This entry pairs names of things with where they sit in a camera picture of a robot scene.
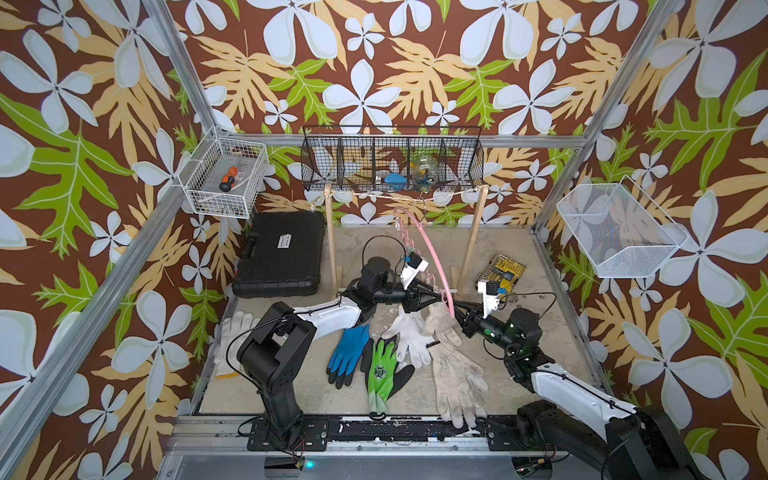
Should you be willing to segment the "pink clip hanger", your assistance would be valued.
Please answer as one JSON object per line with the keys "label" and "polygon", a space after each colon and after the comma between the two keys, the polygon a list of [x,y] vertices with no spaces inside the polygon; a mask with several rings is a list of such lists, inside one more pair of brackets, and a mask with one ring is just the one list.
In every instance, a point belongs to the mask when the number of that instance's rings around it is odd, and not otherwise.
{"label": "pink clip hanger", "polygon": [[417,230],[421,234],[422,239],[424,240],[424,242],[425,242],[425,244],[426,244],[426,246],[427,246],[427,248],[428,248],[428,250],[429,250],[429,252],[431,254],[431,257],[432,257],[432,259],[434,261],[434,264],[435,264],[435,266],[437,268],[437,271],[438,271],[438,274],[439,274],[439,278],[440,278],[440,280],[442,282],[442,285],[443,285],[442,292],[446,295],[446,300],[447,300],[447,305],[448,305],[448,310],[449,310],[449,316],[452,319],[455,319],[456,315],[455,315],[455,305],[454,305],[453,295],[452,295],[452,293],[450,291],[450,285],[449,285],[449,282],[447,280],[447,276],[446,276],[445,270],[443,269],[443,266],[442,266],[442,263],[441,263],[441,261],[439,259],[439,256],[438,256],[438,254],[437,254],[437,252],[436,252],[436,250],[435,250],[435,248],[434,248],[434,246],[433,246],[433,244],[432,244],[428,234],[426,233],[422,222],[420,220],[418,220],[417,217],[411,211],[409,211],[409,210],[407,210],[407,209],[405,209],[403,207],[396,206],[394,208],[394,212],[395,213],[405,214],[412,221],[413,225],[417,228]]}

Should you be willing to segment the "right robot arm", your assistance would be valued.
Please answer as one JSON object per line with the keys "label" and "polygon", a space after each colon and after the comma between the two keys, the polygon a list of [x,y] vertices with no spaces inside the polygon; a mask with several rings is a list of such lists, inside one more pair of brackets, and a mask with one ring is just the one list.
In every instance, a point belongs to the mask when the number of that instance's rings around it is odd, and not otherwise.
{"label": "right robot arm", "polygon": [[479,303],[459,301],[454,309],[463,334],[500,347],[512,380],[539,397],[518,410],[518,440],[561,448],[602,479],[702,478],[661,409],[620,400],[573,376],[542,351],[539,314],[517,308],[502,322]]}

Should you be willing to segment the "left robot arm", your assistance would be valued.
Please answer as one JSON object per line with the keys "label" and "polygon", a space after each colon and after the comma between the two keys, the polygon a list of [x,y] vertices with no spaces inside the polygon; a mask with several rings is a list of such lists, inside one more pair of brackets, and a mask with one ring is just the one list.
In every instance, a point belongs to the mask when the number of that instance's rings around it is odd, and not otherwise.
{"label": "left robot arm", "polygon": [[397,304],[407,313],[417,313],[440,300],[440,294],[418,278],[427,266],[426,260],[411,253],[396,276],[388,260],[372,257],[337,299],[301,311],[276,302],[256,326],[237,335],[241,344],[236,359],[261,396],[268,442],[281,449],[300,443],[308,425],[293,381],[313,341],[336,331],[342,338],[328,365],[331,383],[348,385],[355,370],[361,370],[370,414],[386,415],[387,400],[410,380],[418,364],[402,366],[397,359],[403,334],[373,341],[367,322],[380,304]]}

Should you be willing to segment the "white cotton glove centre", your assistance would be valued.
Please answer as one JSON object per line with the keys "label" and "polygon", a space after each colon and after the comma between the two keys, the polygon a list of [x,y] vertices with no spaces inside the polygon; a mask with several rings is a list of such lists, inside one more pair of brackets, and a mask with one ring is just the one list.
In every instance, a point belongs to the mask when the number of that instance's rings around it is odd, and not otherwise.
{"label": "white cotton glove centre", "polygon": [[419,312],[408,313],[402,306],[398,307],[398,315],[382,337],[385,340],[397,338],[395,358],[399,363],[408,363],[415,369],[431,364],[427,346],[432,337],[423,334],[424,328],[425,321]]}

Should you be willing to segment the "yellow drill bit box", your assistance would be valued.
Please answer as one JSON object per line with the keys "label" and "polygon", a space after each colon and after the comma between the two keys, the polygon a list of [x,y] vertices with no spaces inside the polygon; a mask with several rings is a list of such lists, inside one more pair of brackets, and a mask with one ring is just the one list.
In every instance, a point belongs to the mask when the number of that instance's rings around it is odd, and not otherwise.
{"label": "yellow drill bit box", "polygon": [[524,264],[505,254],[497,253],[475,279],[474,287],[477,287],[481,281],[496,282],[499,284],[499,288],[504,291],[501,298],[505,299],[506,295],[514,289],[525,270]]}

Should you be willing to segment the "blue rubber glove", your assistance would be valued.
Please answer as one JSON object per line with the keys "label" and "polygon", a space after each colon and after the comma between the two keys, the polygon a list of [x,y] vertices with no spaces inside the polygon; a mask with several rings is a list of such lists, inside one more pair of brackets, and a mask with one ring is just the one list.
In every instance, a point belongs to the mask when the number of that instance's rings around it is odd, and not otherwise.
{"label": "blue rubber glove", "polygon": [[350,386],[358,363],[370,345],[370,325],[345,329],[327,365],[328,383],[336,389]]}

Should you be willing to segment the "green rubber glove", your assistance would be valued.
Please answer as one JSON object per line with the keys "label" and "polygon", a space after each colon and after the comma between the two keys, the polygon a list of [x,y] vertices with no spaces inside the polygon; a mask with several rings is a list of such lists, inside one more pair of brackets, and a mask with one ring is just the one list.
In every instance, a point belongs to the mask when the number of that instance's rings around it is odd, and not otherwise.
{"label": "green rubber glove", "polygon": [[412,365],[402,365],[396,358],[398,340],[370,339],[361,358],[369,402],[369,417],[381,421],[388,414],[387,401],[400,391],[415,373]]}

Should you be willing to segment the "blue object in basket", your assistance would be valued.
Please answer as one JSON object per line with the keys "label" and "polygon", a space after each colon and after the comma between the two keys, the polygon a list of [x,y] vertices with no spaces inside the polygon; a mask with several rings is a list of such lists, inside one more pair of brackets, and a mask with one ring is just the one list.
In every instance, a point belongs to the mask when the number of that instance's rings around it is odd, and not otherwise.
{"label": "blue object in basket", "polygon": [[384,184],[391,191],[401,191],[408,186],[408,179],[397,173],[390,173],[384,180]]}

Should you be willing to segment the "clear bottle in basket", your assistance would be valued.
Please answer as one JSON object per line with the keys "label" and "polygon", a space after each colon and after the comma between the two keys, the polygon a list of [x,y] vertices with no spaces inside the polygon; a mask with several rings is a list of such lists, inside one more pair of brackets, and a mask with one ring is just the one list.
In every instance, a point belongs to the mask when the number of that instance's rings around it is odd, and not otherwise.
{"label": "clear bottle in basket", "polygon": [[433,184],[437,180],[438,163],[430,154],[419,155],[412,170],[415,181],[422,184]]}

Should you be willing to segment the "black plastic tool case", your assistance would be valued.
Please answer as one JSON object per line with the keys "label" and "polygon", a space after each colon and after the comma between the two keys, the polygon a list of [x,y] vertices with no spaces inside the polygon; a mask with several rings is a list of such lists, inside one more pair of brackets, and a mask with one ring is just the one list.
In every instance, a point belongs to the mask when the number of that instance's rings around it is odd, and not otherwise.
{"label": "black plastic tool case", "polygon": [[325,217],[320,212],[259,213],[232,291],[239,298],[308,296],[321,281]]}

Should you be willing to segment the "white mesh basket right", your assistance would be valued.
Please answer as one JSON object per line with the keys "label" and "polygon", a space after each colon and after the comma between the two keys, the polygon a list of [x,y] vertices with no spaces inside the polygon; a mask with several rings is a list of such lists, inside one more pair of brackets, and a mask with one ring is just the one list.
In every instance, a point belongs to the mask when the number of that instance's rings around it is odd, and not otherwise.
{"label": "white mesh basket right", "polygon": [[557,203],[558,214],[601,279],[656,274],[687,242],[687,230],[628,176],[584,179]]}

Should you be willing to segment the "orange black screwdriver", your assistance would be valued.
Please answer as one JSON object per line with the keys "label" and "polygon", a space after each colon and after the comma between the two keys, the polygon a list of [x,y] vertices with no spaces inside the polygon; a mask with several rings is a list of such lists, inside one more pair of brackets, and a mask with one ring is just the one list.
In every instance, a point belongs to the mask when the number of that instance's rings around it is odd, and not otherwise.
{"label": "orange black screwdriver", "polygon": [[238,174],[239,169],[237,167],[231,167],[222,177],[219,183],[219,190],[224,193],[230,192],[234,188]]}

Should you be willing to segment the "wooden drying rack frame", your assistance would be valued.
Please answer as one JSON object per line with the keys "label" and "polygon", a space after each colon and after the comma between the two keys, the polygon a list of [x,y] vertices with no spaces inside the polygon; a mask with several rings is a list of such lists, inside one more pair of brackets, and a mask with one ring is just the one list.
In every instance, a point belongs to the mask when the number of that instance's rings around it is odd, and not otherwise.
{"label": "wooden drying rack frame", "polygon": [[[486,201],[489,193],[489,186],[482,185],[481,187],[471,188],[468,191],[469,192],[477,191],[480,193],[480,196],[478,198],[478,201],[475,204],[470,237],[467,243],[462,268],[459,270],[458,273],[456,273],[454,270],[451,271],[453,289],[450,288],[450,291],[451,293],[456,293],[457,296],[460,296],[462,293],[462,284],[465,280],[465,277],[467,276],[467,272],[469,271],[470,261],[472,260],[472,257],[473,257],[476,239],[477,239],[479,227],[481,225],[482,214],[485,209],[485,205],[486,205]],[[328,239],[328,252],[329,252],[329,258],[330,258],[330,264],[331,264],[331,277],[332,277],[332,284],[333,284],[334,291],[338,291],[340,287],[339,273],[338,273],[338,268],[336,263],[335,238],[334,238],[334,231],[333,231],[334,224],[333,224],[332,200],[331,200],[331,197],[337,192],[338,190],[335,187],[333,187],[330,183],[326,183],[324,185],[323,198],[324,198],[324,209],[325,209],[325,218],[326,218],[326,231],[327,231],[327,239]],[[405,215],[405,214],[394,212],[394,215],[395,215],[395,219],[399,220],[399,215]]]}

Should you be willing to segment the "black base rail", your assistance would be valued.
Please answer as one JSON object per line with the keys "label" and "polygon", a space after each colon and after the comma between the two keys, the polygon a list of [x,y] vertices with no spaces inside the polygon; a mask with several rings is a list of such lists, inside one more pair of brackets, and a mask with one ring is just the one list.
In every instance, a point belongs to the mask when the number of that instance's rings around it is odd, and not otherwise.
{"label": "black base rail", "polygon": [[341,444],[361,447],[447,445],[451,441],[478,439],[491,451],[556,451],[553,443],[541,439],[537,432],[522,433],[514,415],[481,418],[474,427],[458,428],[449,421],[429,416],[391,416],[374,420],[367,416],[307,415],[292,444],[279,445],[277,436],[269,432],[266,418],[257,415],[238,427],[239,436],[247,439],[249,451],[274,451],[299,456],[308,452],[325,452]]}

